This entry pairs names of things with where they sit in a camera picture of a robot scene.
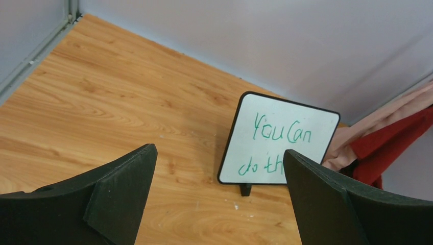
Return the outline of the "red shirt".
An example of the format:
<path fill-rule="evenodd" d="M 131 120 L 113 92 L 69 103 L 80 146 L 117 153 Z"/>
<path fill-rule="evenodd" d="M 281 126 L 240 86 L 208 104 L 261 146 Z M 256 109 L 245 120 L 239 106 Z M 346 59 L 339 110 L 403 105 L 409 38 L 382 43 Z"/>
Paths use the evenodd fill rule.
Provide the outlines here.
<path fill-rule="evenodd" d="M 350 144 L 355 160 L 340 173 L 382 189 L 382 173 L 432 126 L 432 106 Z"/>

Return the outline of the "pink garment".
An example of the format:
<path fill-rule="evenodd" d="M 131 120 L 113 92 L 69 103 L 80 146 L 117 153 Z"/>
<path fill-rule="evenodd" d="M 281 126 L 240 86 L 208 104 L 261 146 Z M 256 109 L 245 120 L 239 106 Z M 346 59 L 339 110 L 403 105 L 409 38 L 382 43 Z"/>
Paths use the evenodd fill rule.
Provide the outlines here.
<path fill-rule="evenodd" d="M 350 127 L 337 128 L 322 165 L 338 171 L 355 159 L 350 143 L 432 105 L 432 81 L 390 102 Z"/>

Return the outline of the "white whiteboard black frame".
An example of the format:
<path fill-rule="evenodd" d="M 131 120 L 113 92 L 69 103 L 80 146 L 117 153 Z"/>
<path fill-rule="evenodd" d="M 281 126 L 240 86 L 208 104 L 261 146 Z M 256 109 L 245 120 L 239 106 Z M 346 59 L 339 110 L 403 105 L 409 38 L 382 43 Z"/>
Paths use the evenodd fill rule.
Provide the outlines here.
<path fill-rule="evenodd" d="M 230 128 L 218 182 L 238 185 L 244 197 L 251 185 L 285 185 L 284 152 L 295 150 L 321 164 L 340 118 L 335 111 L 244 92 Z"/>

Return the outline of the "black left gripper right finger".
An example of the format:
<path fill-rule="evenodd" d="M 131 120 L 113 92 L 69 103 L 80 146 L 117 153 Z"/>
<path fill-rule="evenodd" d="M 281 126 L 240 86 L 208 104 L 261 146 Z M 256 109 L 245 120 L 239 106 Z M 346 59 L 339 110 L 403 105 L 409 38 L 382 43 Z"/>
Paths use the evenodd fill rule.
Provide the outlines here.
<path fill-rule="evenodd" d="M 295 150 L 283 157 L 303 244 L 432 244 L 432 202 L 384 191 Z"/>

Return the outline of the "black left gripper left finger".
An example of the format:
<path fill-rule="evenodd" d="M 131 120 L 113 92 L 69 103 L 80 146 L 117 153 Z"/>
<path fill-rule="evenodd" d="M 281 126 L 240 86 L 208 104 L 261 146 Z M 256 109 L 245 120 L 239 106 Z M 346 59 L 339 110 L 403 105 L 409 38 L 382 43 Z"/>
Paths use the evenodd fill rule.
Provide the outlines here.
<path fill-rule="evenodd" d="M 134 244 L 157 161 L 154 144 L 32 192 L 1 195 L 1 244 Z"/>

